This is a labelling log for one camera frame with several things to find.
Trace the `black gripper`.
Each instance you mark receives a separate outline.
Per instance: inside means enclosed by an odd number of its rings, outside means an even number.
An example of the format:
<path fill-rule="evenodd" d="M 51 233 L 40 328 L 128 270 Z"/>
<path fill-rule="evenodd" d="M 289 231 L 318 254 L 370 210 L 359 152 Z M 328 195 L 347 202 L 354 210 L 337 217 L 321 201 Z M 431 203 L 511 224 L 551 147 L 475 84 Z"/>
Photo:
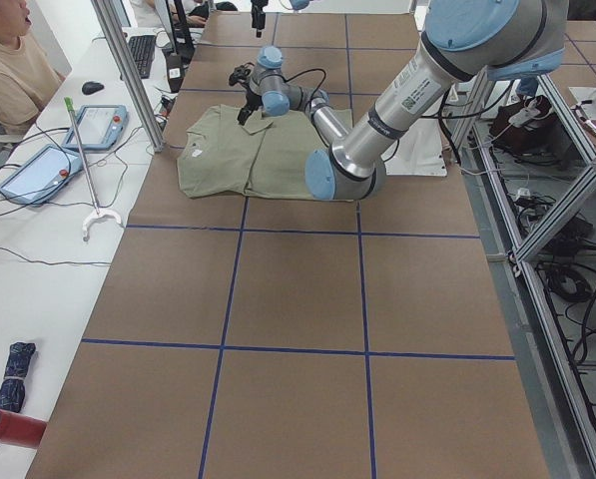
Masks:
<path fill-rule="evenodd" d="M 252 112 L 255 112 L 261 107 L 261 96 L 251 90 L 246 91 L 246 102 L 242 106 L 238 114 L 238 122 L 244 125 Z"/>
<path fill-rule="evenodd" d="M 265 30 L 265 8 L 267 6 L 268 0 L 251 0 L 252 28 L 257 37 L 261 37 Z"/>

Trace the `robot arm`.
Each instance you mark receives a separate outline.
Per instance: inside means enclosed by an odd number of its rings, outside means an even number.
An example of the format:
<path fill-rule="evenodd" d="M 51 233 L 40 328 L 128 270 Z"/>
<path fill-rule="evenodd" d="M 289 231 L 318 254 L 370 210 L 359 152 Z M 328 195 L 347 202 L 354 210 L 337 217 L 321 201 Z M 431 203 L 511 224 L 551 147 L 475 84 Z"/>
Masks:
<path fill-rule="evenodd" d="M 306 187 L 317 200 L 360 200 L 386 177 L 383 153 L 452 85 L 480 71 L 491 81 L 534 77 L 556 70 L 564 54 L 566 1 L 432 1 L 413 58 L 352 128 L 336 116 L 321 89 L 291 84 L 284 57 L 263 47 L 254 64 L 229 78 L 247 92 L 238 121 L 257 109 L 269 116 L 302 111 L 325 144 L 309 155 Z"/>
<path fill-rule="evenodd" d="M 300 11 L 305 9 L 311 3 L 310 0 L 290 0 L 290 10 Z M 268 0 L 251 1 L 252 28 L 255 30 L 257 38 L 261 38 L 266 28 L 265 8 L 269 5 Z"/>

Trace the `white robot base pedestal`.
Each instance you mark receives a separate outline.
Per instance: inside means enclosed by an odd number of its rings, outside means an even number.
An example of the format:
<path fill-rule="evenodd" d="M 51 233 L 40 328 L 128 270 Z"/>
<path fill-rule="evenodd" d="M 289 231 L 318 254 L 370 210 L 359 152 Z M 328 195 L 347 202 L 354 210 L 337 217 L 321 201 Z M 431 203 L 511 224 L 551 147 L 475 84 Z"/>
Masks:
<path fill-rule="evenodd" d="M 389 176 L 438 177 L 447 176 L 446 164 L 441 153 L 415 150 L 404 144 L 396 144 L 382 156 Z"/>

